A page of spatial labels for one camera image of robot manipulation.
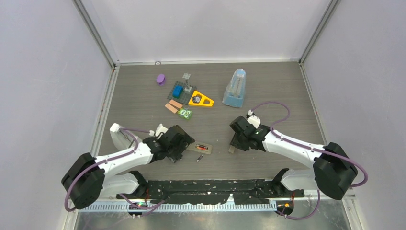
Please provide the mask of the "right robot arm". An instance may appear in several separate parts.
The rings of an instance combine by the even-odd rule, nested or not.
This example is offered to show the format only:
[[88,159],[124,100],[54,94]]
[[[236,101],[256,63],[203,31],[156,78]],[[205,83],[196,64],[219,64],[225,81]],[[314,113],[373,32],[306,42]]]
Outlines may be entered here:
[[234,135],[230,145],[236,149],[277,153],[308,167],[284,168],[274,177],[273,190],[287,196],[294,190],[319,190],[329,198],[341,200],[358,175],[358,170],[342,147],[301,141],[260,123],[255,115],[239,116],[230,123]]

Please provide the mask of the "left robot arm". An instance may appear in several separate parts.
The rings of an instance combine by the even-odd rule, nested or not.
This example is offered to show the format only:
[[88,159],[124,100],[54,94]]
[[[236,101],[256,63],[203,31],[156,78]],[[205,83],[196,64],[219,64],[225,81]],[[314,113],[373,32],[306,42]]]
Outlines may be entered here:
[[66,211],[84,209],[100,197],[131,194],[142,198],[147,192],[146,181],[132,169],[165,158],[177,162],[195,142],[179,125],[166,128],[159,124],[155,131],[147,131],[149,136],[144,140],[134,131],[114,123],[110,134],[116,153],[93,157],[87,152],[78,157],[61,180],[67,192]]

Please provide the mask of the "beige battery compartment cover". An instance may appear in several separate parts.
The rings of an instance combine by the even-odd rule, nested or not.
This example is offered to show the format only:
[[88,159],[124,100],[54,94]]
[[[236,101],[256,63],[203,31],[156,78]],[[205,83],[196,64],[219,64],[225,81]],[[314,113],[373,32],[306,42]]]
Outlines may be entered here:
[[236,151],[236,148],[235,148],[234,146],[230,146],[230,147],[229,147],[228,152],[229,152],[230,154],[234,154],[235,151]]

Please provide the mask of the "red battery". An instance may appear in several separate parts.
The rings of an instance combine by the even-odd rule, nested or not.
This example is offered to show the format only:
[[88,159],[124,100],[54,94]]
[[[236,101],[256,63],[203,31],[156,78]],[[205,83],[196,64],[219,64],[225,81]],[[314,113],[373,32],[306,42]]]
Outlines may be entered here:
[[207,148],[208,148],[207,145],[196,144],[195,147],[197,147],[197,146],[200,146],[200,147],[207,147]]

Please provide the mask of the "white remote control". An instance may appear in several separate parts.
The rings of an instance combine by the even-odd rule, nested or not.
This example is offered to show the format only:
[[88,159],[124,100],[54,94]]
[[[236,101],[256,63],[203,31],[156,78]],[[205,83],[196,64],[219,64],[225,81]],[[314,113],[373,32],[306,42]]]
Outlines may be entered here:
[[190,144],[186,150],[195,151],[195,152],[209,155],[212,153],[212,149],[213,149],[212,145],[196,141],[196,142]]

